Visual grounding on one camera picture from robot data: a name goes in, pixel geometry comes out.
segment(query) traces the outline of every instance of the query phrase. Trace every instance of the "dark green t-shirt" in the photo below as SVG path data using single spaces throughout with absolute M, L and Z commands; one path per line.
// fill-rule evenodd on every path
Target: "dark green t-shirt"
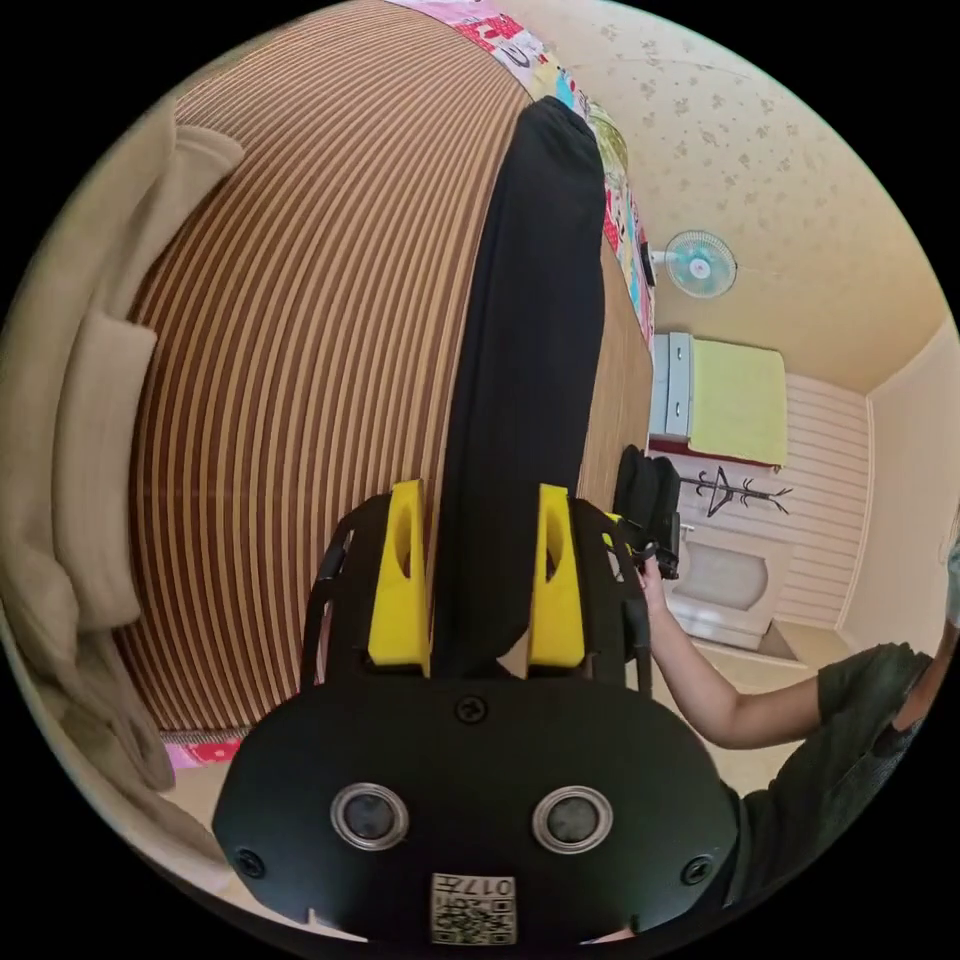
M 891 722 L 931 662 L 884 644 L 820 671 L 820 729 L 766 790 L 743 798 L 742 896 L 808 866 L 876 796 L 919 726 L 898 732 Z

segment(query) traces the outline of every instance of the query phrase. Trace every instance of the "wall fan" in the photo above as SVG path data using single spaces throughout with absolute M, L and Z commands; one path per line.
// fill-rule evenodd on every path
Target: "wall fan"
M 667 244 L 666 250 L 643 252 L 650 286 L 656 284 L 655 268 L 663 266 L 676 286 L 700 300 L 726 293 L 737 278 L 737 261 L 730 248 L 703 230 L 685 230 Z

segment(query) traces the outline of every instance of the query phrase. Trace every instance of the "white cabinet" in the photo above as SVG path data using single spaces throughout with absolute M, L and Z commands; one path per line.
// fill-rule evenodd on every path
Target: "white cabinet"
M 685 441 L 690 436 L 694 340 L 688 333 L 653 338 L 653 398 L 650 436 Z

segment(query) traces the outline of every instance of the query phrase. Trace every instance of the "qr code label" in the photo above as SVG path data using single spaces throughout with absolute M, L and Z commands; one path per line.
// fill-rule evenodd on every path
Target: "qr code label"
M 430 890 L 434 943 L 502 947 L 517 942 L 513 877 L 435 873 Z

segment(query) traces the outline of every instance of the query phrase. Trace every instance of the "person's arm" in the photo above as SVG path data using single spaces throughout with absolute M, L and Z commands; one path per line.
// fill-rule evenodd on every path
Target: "person's arm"
M 687 723 L 705 740 L 730 750 L 802 740 L 820 726 L 817 679 L 740 693 L 694 646 L 667 609 L 655 559 L 640 575 L 650 616 L 650 648 Z
M 957 649 L 960 637 L 960 538 L 947 557 L 947 615 L 943 622 L 943 634 L 933 663 L 917 681 L 903 709 L 897 714 L 893 725 L 905 730 L 927 715 L 933 700 L 940 690 L 947 668 Z

